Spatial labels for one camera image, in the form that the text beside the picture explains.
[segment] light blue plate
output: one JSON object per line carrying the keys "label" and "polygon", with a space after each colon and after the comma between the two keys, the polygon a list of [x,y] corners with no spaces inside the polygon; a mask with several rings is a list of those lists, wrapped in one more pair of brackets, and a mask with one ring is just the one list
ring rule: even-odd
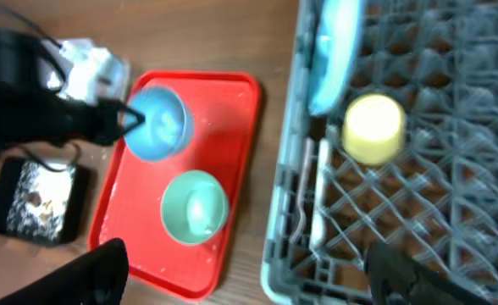
{"label": "light blue plate", "polygon": [[309,83],[309,113],[338,106],[358,55],[365,0],[325,0],[318,26]]}
{"label": "light blue plate", "polygon": [[[124,136],[130,151],[144,161],[158,161],[181,152],[192,139],[194,122],[188,107],[170,89],[154,87],[136,93],[129,106],[146,122]],[[136,118],[124,117],[124,126]]]}

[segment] wooden surface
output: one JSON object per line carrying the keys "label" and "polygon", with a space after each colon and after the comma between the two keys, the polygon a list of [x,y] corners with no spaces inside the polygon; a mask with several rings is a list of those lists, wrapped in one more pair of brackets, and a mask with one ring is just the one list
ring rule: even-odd
{"label": "wooden surface", "polygon": [[[269,303],[260,286],[260,263],[275,161],[285,108],[295,0],[71,0],[11,1],[10,6],[53,36],[91,37],[129,59],[136,75],[150,69],[241,70],[262,82],[263,111],[253,143],[222,278],[204,303]],[[21,28],[1,18],[0,25]],[[59,152],[38,146],[43,154]],[[84,144],[81,163],[96,171],[80,237],[51,249],[0,236],[0,297],[40,278],[86,251],[86,235],[102,188],[111,148]],[[180,303],[129,280],[123,304]]]}

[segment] dish rack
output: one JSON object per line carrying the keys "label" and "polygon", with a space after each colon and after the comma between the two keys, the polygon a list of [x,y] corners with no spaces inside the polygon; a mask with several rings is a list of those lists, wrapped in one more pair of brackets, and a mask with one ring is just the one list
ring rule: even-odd
{"label": "dish rack", "polygon": [[[498,303],[498,1],[368,1],[345,98],[312,118],[307,80],[322,4],[300,1],[263,289],[277,303],[371,304],[362,256],[386,241]],[[340,128],[348,103],[374,92],[408,113],[407,142],[394,162],[366,168],[343,151]],[[320,166],[322,139],[332,153]],[[315,202],[318,176],[325,192]],[[307,221],[293,238],[296,197]],[[324,240],[311,248],[314,214]]]}

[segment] mint green cup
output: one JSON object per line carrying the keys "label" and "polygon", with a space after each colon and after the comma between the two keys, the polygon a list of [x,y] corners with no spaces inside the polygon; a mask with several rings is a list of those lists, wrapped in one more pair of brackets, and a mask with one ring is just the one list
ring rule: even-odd
{"label": "mint green cup", "polygon": [[190,170],[175,177],[161,202],[164,229],[177,242],[198,245],[208,241],[226,223],[229,202],[212,175]]}

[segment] black cable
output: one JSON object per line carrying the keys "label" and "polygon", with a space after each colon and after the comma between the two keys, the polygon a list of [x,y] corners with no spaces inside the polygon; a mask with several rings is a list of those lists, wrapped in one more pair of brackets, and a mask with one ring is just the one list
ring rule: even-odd
{"label": "black cable", "polygon": [[8,15],[16,18],[17,20],[23,22],[25,25],[30,27],[33,31],[38,33],[38,35],[42,36],[44,39],[51,42],[55,47],[57,47],[59,49],[63,47],[57,40],[55,40],[53,37],[49,36],[40,26],[38,26],[36,23],[27,19],[24,15],[14,11],[13,9],[6,7],[2,4],[0,4],[0,12],[8,14]]}
{"label": "black cable", "polygon": [[52,171],[54,173],[63,173],[69,166],[76,165],[76,163],[78,162],[78,160],[81,157],[81,147],[78,144],[74,143],[74,142],[69,142],[69,144],[74,147],[74,149],[75,149],[75,155],[72,158],[72,161],[70,161],[70,163],[66,164],[66,167],[63,168],[63,169],[55,169],[55,168],[49,166],[46,162],[44,162],[44,160],[42,160],[42,158],[38,157],[34,152],[32,152],[29,148],[27,148],[25,146],[17,145],[15,147],[17,147],[20,150],[22,150],[23,153],[25,153],[25,155],[30,160],[32,160],[32,161],[40,164],[44,169],[47,169],[47,170]]}

